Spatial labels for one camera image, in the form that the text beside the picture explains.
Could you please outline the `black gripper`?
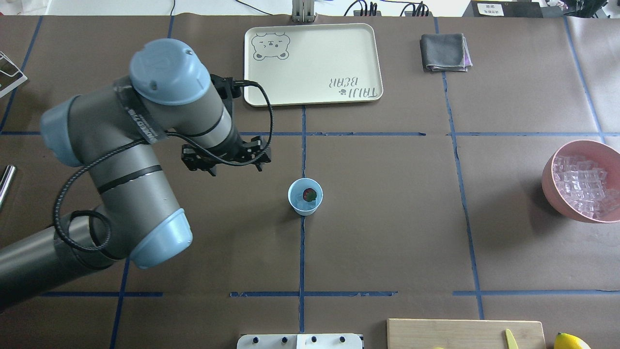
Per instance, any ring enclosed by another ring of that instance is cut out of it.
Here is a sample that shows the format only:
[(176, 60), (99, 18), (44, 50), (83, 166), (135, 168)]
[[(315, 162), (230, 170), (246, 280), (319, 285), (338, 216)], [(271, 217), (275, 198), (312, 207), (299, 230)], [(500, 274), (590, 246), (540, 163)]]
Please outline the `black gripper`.
[(233, 146), (233, 152), (216, 155), (215, 151), (204, 149), (191, 141), (182, 146), (181, 160), (191, 172), (207, 172), (212, 177), (217, 176), (218, 165), (252, 165), (258, 172), (263, 172), (264, 165), (272, 161), (270, 141), (265, 141), (263, 136), (253, 137), (249, 142), (234, 143)]

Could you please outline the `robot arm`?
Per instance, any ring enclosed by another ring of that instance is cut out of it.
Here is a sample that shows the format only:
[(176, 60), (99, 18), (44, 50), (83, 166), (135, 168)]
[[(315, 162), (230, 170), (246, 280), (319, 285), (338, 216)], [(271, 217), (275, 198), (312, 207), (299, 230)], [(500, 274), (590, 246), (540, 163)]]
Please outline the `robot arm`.
[(152, 146), (185, 141), (192, 172), (261, 171), (270, 141), (243, 141), (233, 117), (233, 99), (250, 86), (261, 87), (212, 75), (188, 44), (160, 38), (133, 55), (126, 77), (46, 111), (46, 147), (77, 172), (56, 196), (51, 226), (2, 248), (1, 309), (120, 260), (147, 269), (183, 252), (192, 230)]

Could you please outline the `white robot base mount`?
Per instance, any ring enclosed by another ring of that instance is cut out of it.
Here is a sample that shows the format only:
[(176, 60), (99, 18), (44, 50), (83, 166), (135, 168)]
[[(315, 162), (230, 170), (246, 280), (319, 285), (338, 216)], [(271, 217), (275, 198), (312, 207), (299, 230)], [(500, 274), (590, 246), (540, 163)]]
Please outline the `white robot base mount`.
[(365, 341), (356, 333), (246, 334), (237, 349), (363, 349)]

